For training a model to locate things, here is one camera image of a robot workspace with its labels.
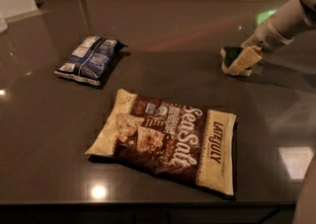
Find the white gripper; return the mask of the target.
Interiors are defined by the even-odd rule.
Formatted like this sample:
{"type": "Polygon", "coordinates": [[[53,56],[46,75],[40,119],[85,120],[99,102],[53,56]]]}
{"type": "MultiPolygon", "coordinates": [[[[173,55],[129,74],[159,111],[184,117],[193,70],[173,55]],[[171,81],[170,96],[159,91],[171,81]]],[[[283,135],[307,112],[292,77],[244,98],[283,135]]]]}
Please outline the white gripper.
{"type": "Polygon", "coordinates": [[[228,74],[250,75],[251,67],[262,59],[262,52],[275,52],[291,42],[292,38],[284,37],[277,30],[274,16],[269,16],[241,44],[243,49],[229,66],[228,74]]]}

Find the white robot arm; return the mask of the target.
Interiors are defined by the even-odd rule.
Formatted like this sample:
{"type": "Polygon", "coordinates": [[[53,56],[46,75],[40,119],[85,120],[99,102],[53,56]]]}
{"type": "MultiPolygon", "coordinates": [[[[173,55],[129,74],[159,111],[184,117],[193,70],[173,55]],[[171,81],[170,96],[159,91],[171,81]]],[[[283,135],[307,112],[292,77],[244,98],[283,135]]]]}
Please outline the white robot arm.
{"type": "Polygon", "coordinates": [[[239,47],[221,48],[222,70],[231,76],[249,76],[264,53],[275,52],[316,27],[316,0],[289,0],[261,22],[239,47]]]}

